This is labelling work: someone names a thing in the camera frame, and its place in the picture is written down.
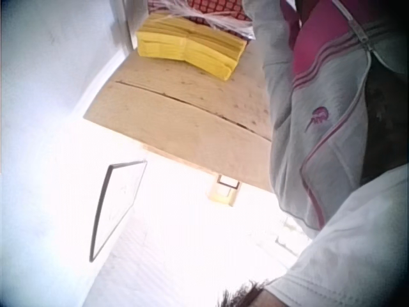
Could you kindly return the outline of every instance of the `gray jacket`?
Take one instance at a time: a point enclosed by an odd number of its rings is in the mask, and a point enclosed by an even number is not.
[[[405,38],[367,2],[321,0],[299,29],[285,0],[243,0],[270,95],[272,188],[310,237],[359,187],[371,57],[407,79]]]

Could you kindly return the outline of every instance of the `wooden board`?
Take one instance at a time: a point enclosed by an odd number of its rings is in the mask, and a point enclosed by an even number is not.
[[[221,81],[179,61],[142,58],[133,52],[115,81],[189,102],[271,140],[268,99],[261,63],[250,44],[230,80]]]
[[[253,52],[245,51],[227,82],[186,63],[134,52],[85,118],[154,152],[270,191],[271,128]]]

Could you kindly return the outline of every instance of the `white wall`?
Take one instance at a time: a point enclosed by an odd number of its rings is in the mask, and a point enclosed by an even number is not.
[[[1,21],[1,302],[81,306],[107,257],[88,262],[106,167],[143,157],[76,119],[128,54],[121,0],[2,1]]]

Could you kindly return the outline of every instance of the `black frame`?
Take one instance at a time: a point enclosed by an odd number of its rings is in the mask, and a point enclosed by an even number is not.
[[[120,220],[118,221],[118,223],[116,224],[114,229],[112,229],[110,234],[107,236],[106,240],[101,245],[100,249],[95,254],[96,233],[98,231],[98,224],[99,224],[99,221],[100,221],[102,205],[104,204],[104,198],[105,198],[105,194],[107,192],[107,188],[108,188],[108,185],[109,185],[109,180],[111,179],[112,172],[116,168],[124,168],[126,166],[131,166],[131,165],[135,165],[135,164],[144,164],[144,168],[142,170],[142,175],[141,175],[141,177],[139,179],[139,182],[137,183],[134,199],[132,200],[129,208],[127,208],[127,210],[125,211],[123,216],[120,218]],[[119,224],[121,224],[123,218],[129,212],[129,210],[134,206],[136,195],[138,193],[139,186],[141,185],[142,178],[143,178],[143,175],[145,173],[145,169],[146,169],[147,164],[148,164],[148,162],[143,160],[143,161],[135,161],[135,162],[128,162],[128,163],[111,164],[110,166],[108,166],[108,170],[107,170],[107,173],[105,175],[104,183],[102,184],[102,188],[101,188],[101,194],[100,194],[100,199],[98,201],[98,207],[96,208],[96,214],[95,214],[95,220],[94,220],[94,229],[93,229],[92,238],[91,238],[91,249],[89,251],[89,262],[94,262],[94,260],[97,258],[97,256],[100,254],[101,250],[104,248],[104,246],[108,242],[109,238],[111,238],[112,234],[115,232],[115,230],[117,229]]]

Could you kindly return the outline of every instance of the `yellow paper stack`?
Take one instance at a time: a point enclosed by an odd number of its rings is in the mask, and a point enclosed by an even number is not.
[[[153,13],[136,33],[140,56],[186,61],[227,80],[246,41],[184,18]]]

